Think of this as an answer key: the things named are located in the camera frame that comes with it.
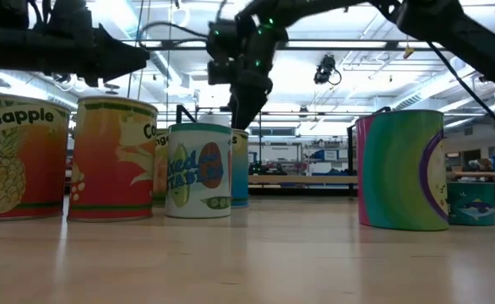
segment ceiling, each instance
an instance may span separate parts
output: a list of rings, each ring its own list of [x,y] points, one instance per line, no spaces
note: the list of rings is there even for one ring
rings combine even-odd
[[[461,3],[467,14],[495,32],[495,1],[462,0]],[[94,0],[88,1],[88,8],[92,11],[95,26],[103,24],[113,37],[129,40],[134,38],[139,16],[142,17],[142,25],[148,20],[171,20],[190,30],[207,34],[208,22],[215,19],[220,1],[184,0],[179,4],[180,9],[176,9],[175,4],[168,1]],[[246,0],[230,0],[224,7],[222,17],[232,18],[245,4]],[[348,12],[338,9],[302,19],[288,29],[288,34],[291,39],[305,40],[414,40],[406,37],[369,5],[353,7]],[[168,27],[153,28],[148,31],[148,35],[156,40],[193,38],[190,34]],[[334,88],[330,84],[313,83],[316,66],[325,54],[335,57],[342,74],[341,83]],[[459,68],[461,76],[481,98],[487,99],[488,103],[495,103],[494,84],[480,82],[479,75],[471,67],[454,58],[451,53],[445,52],[444,55]],[[166,120],[174,119],[172,112],[176,110],[176,104],[182,104],[190,111],[194,111],[195,105],[216,107],[227,104],[228,86],[209,86],[206,83],[206,64],[209,60],[205,51],[156,52],[145,70],[114,79],[110,83],[120,86],[117,90],[120,96],[150,102],[161,113],[166,113],[168,109],[167,117],[158,117],[158,127],[164,127],[173,123]],[[163,67],[168,67],[172,76],[171,85],[167,89],[163,76],[166,70]],[[452,109],[454,106],[450,106],[449,113],[479,111],[474,101],[467,102],[468,95],[432,52],[414,52],[404,59],[403,52],[278,51],[270,77],[274,88],[264,111],[298,111],[300,106],[307,106],[309,111],[334,112],[372,112],[381,106],[439,110],[460,100],[460,107]],[[41,81],[41,86],[48,84],[54,88],[52,81],[41,75],[36,81]],[[62,89],[67,91],[63,93],[68,94],[63,94],[63,98],[72,99],[73,103],[79,97],[104,94],[107,90],[102,86],[98,89],[88,88],[82,82],[74,88],[72,86],[63,86]],[[55,92],[47,90],[49,95]],[[306,130],[302,135],[343,135],[345,127],[353,119],[354,116],[339,119],[313,116],[303,120],[303,128]],[[299,118],[268,115],[264,116],[263,125],[297,127],[298,122],[291,120]],[[460,120],[463,119],[450,117],[447,118],[447,124]]]

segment small teal can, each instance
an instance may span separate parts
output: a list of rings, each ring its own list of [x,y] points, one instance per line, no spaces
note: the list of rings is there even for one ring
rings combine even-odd
[[[493,182],[448,182],[451,225],[495,225]]]
[[[232,130],[232,208],[246,208],[248,193],[248,136],[243,130]]]

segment fish illustration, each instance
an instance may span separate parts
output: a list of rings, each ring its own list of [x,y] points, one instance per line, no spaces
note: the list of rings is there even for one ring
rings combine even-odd
[[[470,203],[463,205],[458,209],[464,214],[469,215],[475,220],[478,220],[482,216],[487,216],[495,212],[495,208],[482,202],[480,199],[475,199]]]

